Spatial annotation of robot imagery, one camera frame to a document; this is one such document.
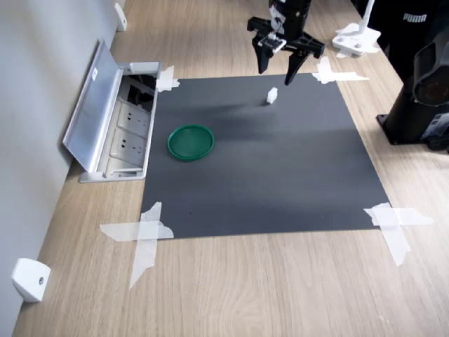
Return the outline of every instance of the white wall bracket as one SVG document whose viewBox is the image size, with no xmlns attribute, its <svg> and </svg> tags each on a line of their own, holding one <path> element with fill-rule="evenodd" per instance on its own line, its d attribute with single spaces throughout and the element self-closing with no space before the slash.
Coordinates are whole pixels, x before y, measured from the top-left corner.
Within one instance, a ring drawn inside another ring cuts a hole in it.
<svg viewBox="0 0 449 337">
<path fill-rule="evenodd" d="M 114 8 L 117 17 L 117 31 L 124 32 L 126 31 L 126 26 L 128 25 L 125 13 L 123 12 L 123 9 L 121 9 L 118 3 L 115 3 Z"/>
<path fill-rule="evenodd" d="M 11 279 L 25 302 L 41 302 L 51 269 L 39 261 L 19 258 Z"/>
</svg>

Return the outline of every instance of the white block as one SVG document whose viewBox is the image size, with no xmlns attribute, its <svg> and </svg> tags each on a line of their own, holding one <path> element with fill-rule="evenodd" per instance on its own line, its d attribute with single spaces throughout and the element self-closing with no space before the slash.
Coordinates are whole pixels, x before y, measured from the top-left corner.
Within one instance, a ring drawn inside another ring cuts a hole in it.
<svg viewBox="0 0 449 337">
<path fill-rule="evenodd" d="M 19 258 L 11 279 L 25 302 L 41 302 L 51 269 L 39 261 Z"/>
<path fill-rule="evenodd" d="M 277 88 L 272 88 L 272 89 L 268 92 L 267 103 L 273 104 L 273 102 L 274 102 L 277 98 L 278 98 L 278 89 L 277 89 Z"/>
</svg>

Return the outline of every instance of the electrical socket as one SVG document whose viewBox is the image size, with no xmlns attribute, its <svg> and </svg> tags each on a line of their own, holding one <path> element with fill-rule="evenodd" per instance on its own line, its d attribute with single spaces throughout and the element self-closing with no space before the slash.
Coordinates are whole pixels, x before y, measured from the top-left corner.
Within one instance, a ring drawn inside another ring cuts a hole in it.
<svg viewBox="0 0 449 337">
<path fill-rule="evenodd" d="M 120 128 L 115 130 L 111 146 L 111 157 L 143 167 L 145 139 Z"/>
<path fill-rule="evenodd" d="M 149 113 L 130 103 L 121 103 L 117 125 L 138 136 L 147 138 L 149 130 Z"/>
</svg>

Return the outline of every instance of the green plastic lid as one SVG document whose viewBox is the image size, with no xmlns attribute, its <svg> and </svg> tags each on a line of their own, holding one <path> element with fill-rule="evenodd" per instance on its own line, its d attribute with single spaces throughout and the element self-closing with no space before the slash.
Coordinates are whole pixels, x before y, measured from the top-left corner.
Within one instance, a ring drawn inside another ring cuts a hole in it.
<svg viewBox="0 0 449 337">
<path fill-rule="evenodd" d="M 177 159 L 192 161 L 203 158 L 212 149 L 213 134 L 202 125 L 184 125 L 168 137 L 167 146 Z"/>
</svg>

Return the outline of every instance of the black mat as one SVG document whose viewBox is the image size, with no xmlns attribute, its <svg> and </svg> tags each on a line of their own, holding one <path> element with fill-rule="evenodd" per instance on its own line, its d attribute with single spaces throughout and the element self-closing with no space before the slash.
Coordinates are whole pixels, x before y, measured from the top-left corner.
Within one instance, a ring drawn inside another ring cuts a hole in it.
<svg viewBox="0 0 449 337">
<path fill-rule="evenodd" d="M 372 229 L 363 208 L 388 198 L 337 85 L 284 77 L 185 79 L 161 93 L 142 212 L 162 201 L 177 238 Z M 209 155 L 171 157 L 167 138 L 184 124 L 213 132 Z"/>
</svg>

